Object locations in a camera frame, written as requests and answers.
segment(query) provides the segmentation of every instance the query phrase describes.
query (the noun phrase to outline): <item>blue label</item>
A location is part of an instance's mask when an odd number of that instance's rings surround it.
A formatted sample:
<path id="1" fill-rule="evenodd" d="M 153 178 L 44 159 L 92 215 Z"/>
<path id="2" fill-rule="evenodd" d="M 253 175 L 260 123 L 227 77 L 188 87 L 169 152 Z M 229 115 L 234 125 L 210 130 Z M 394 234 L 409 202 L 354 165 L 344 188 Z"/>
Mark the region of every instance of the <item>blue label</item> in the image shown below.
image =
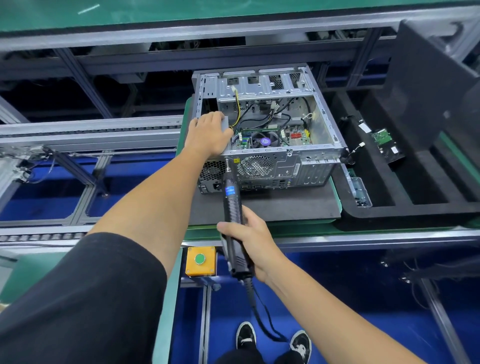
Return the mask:
<path id="1" fill-rule="evenodd" d="M 230 196 L 231 194 L 235 194 L 235 186 L 225 187 L 225 194 L 227 196 Z"/>

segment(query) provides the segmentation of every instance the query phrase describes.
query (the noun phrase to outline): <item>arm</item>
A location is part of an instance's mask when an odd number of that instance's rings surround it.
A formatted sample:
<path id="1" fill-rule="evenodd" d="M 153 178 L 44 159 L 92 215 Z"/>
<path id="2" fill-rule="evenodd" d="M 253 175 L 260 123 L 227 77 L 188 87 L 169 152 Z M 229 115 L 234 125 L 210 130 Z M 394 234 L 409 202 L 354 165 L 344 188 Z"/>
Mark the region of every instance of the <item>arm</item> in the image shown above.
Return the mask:
<path id="1" fill-rule="evenodd" d="M 198 176 L 205 161 L 223 152 L 233 131 L 221 130 L 223 114 L 190 122 L 185 147 L 172 161 L 117 202 L 90 230 L 132 239 L 151 252 L 170 275 L 188 227 Z"/>
<path id="2" fill-rule="evenodd" d="M 257 278 L 279 296 L 330 364 L 424 363 L 290 262 L 266 223 L 248 207 L 243 212 L 247 226 L 219 222 L 218 230 L 243 241 Z"/>

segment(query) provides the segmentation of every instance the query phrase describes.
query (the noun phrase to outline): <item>sticker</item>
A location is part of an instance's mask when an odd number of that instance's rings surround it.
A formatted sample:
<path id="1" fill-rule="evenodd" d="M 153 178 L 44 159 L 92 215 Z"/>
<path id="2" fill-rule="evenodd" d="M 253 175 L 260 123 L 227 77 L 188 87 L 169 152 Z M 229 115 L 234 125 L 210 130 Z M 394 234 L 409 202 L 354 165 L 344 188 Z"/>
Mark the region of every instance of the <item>sticker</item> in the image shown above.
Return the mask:
<path id="1" fill-rule="evenodd" d="M 225 194 L 227 196 L 230 196 L 231 194 L 235 194 L 235 186 L 225 187 Z"/>
<path id="2" fill-rule="evenodd" d="M 372 130 L 368 127 L 367 124 L 365 124 L 364 122 L 362 124 L 359 124 L 359 127 L 360 129 L 362 129 L 364 132 L 366 133 L 369 133 L 371 132 Z"/>
<path id="3" fill-rule="evenodd" d="M 294 176 L 296 176 L 299 173 L 299 169 L 300 169 L 300 163 L 297 163 L 295 165 L 295 169 L 293 170 L 293 175 Z"/>

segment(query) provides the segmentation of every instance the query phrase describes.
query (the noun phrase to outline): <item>black and white sneaker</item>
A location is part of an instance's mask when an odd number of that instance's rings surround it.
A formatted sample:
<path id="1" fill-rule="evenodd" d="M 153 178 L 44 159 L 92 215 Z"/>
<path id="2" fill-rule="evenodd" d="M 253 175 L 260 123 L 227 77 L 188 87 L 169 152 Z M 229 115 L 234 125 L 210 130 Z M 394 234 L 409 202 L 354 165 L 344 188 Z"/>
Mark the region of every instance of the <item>black and white sneaker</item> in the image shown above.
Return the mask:
<path id="1" fill-rule="evenodd" d="M 297 331 L 290 340 L 290 350 L 301 355 L 303 363 L 307 364 L 312 354 L 312 341 L 304 330 Z"/>
<path id="2" fill-rule="evenodd" d="M 257 345 L 257 335 L 250 322 L 242 322 L 237 330 L 237 349 Z"/>

